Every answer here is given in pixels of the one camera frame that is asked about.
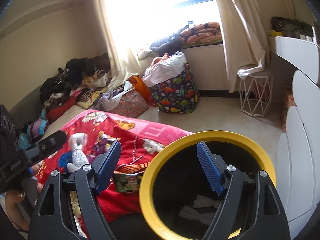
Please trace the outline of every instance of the laundry basket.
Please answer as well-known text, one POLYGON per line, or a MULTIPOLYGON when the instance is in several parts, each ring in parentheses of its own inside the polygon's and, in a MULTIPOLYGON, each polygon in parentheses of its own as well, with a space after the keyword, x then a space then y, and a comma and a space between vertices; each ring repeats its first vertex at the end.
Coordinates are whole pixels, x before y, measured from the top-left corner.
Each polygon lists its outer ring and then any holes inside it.
POLYGON ((191 113, 199 100, 199 91, 187 62, 179 75, 149 87, 149 90, 159 110, 166 113, 191 113))
MULTIPOLYGON (((197 159, 196 145, 205 141, 213 154, 243 172, 265 170, 274 185, 276 174, 265 151, 254 141, 226 131, 205 131, 185 136, 162 150, 146 169, 140 185, 140 205, 152 230, 164 240, 202 239, 208 226, 179 217, 197 194, 217 199, 197 159)), ((245 203, 240 202, 230 237, 240 232, 245 203)))

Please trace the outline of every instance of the blue gripper pad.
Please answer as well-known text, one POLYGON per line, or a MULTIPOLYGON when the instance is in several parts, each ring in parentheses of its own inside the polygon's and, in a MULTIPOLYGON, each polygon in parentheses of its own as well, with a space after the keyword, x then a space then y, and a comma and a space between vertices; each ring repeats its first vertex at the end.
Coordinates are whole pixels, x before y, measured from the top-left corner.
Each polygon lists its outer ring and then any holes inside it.
POLYGON ((219 169, 215 164, 212 156, 220 157, 221 156, 213 155, 207 145, 204 142, 200 142, 197 145, 197 157, 202 166, 202 169, 207 177, 207 180, 210 184, 210 187, 213 191, 217 192, 218 195, 221 195, 225 188, 222 185, 222 174, 223 171, 219 169))
POLYGON ((92 166, 98 178, 93 189, 95 195, 107 189, 120 156, 121 144, 114 141, 107 153, 98 155, 93 161, 92 166))

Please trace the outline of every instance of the yellow ring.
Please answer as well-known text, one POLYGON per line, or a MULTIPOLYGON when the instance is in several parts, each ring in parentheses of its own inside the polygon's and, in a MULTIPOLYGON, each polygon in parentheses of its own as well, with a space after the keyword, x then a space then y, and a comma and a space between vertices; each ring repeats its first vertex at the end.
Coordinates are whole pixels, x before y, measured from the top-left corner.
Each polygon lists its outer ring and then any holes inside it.
MULTIPOLYGON (((249 152, 258 162, 262 170, 265 170, 270 176, 273 184, 276 186, 276 173, 272 162, 266 152, 251 139, 233 132, 227 131, 204 131, 187 135, 180 138, 167 147, 165 147, 149 164, 144 172, 140 184, 140 205, 144 218, 151 229, 164 240, 190 240, 189 238, 178 235, 173 232, 160 220, 153 205, 153 185, 162 166, 177 152, 197 144, 201 141, 219 141, 237 145, 249 152)), ((230 235, 229 238, 237 236, 240 229, 230 235)))

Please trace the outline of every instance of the ceiling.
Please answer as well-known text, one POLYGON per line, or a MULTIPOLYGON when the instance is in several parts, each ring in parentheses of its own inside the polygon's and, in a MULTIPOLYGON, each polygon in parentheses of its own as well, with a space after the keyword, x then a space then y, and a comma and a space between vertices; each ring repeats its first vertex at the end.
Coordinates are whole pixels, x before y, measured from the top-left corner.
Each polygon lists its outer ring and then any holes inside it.
POLYGON ((13 0, 0 22, 0 41, 47 14, 83 5, 85 0, 13 0))

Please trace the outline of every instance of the box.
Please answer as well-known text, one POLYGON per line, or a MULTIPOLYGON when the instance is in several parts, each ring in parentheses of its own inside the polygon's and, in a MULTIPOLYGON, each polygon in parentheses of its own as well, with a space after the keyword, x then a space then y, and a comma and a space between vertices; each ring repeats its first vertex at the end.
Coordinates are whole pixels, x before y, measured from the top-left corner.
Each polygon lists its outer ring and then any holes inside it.
POLYGON ((292 87, 285 86, 284 103, 283 103, 281 114, 280 114, 280 121, 281 121, 283 132, 287 132, 287 129, 286 129, 287 114, 291 106, 297 106, 293 98, 292 87))

